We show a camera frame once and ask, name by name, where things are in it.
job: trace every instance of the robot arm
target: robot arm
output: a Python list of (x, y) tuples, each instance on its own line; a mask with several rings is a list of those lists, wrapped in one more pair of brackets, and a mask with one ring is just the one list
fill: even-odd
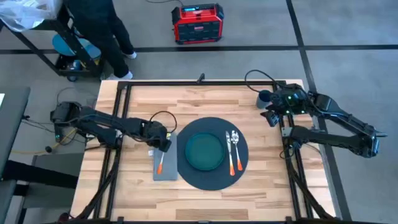
[(378, 153), (377, 137), (386, 136), (377, 132), (373, 126), (343, 111), (329, 96), (306, 93), (297, 84), (286, 85), (277, 90), (271, 95), (271, 102), (272, 104), (266, 108), (268, 111), (261, 115), (267, 118), (272, 127), (279, 122), (280, 115), (309, 113), (311, 116), (329, 119), (355, 134), (346, 137), (309, 130), (301, 126), (284, 128), (282, 134), (289, 139), (290, 145), (295, 147), (301, 147), (306, 142), (314, 142), (349, 149), (356, 155), (369, 158)]
[(167, 152), (171, 145), (166, 138), (166, 127), (156, 121), (118, 118), (75, 102), (60, 103), (50, 116), (56, 127), (75, 127), (80, 134), (92, 134), (108, 147), (119, 146), (117, 130), (136, 141), (158, 147), (163, 152)]

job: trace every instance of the cart wheel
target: cart wheel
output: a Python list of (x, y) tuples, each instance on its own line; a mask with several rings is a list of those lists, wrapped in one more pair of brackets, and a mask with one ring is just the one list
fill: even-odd
[(75, 82), (75, 81), (77, 81), (77, 77), (67, 77), (67, 79), (68, 79), (70, 82)]

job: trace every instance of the sneaker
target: sneaker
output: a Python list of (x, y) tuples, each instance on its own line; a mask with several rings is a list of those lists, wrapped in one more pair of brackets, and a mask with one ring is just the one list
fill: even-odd
[(101, 80), (131, 80), (132, 78), (133, 78), (133, 75), (131, 72), (129, 72), (129, 73), (127, 73), (127, 75), (125, 75), (121, 78), (116, 77), (115, 75), (111, 74), (108, 78), (101, 77)]
[(125, 53), (123, 53), (123, 54), (124, 54), (124, 56), (126, 56), (128, 59), (136, 59), (136, 57), (137, 57), (137, 53), (136, 53), (136, 52), (132, 53), (131, 55), (128, 55), (128, 54), (125, 54)]

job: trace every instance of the red power station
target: red power station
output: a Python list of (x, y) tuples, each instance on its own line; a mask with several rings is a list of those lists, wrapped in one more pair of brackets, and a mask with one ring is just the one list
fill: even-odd
[(172, 11), (178, 44), (216, 42), (223, 32), (224, 12), (219, 4), (176, 7)]

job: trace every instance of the wooden tabletop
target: wooden tabletop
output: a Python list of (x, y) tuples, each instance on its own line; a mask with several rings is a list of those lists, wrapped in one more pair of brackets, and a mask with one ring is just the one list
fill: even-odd
[[(301, 80), (287, 80), (298, 83)], [(112, 113), (116, 81), (102, 82), (96, 109)], [(271, 86), (256, 86), (259, 90)], [(232, 186), (217, 191), (199, 190), (180, 176), (177, 181), (152, 179), (153, 160), (146, 144), (125, 138), (119, 166), (112, 220), (284, 220), (294, 217), (285, 161), (279, 157), (282, 138), (278, 127), (271, 128), (255, 106), (257, 93), (246, 86), (133, 86), (127, 117), (149, 119), (161, 110), (172, 112), (177, 132), (188, 123), (208, 116), (235, 124), (249, 146), (249, 162), (243, 176)], [(156, 120), (172, 128), (167, 114)], [(308, 115), (294, 118), (296, 125), (311, 127)], [(88, 147), (97, 142), (90, 142)], [(301, 149), (310, 191), (331, 215), (335, 214), (320, 153), (309, 146)], [(98, 189), (104, 149), (85, 153), (71, 214), (78, 215)], [(300, 194), (302, 215), (305, 209)], [(101, 217), (105, 204), (102, 203)]]

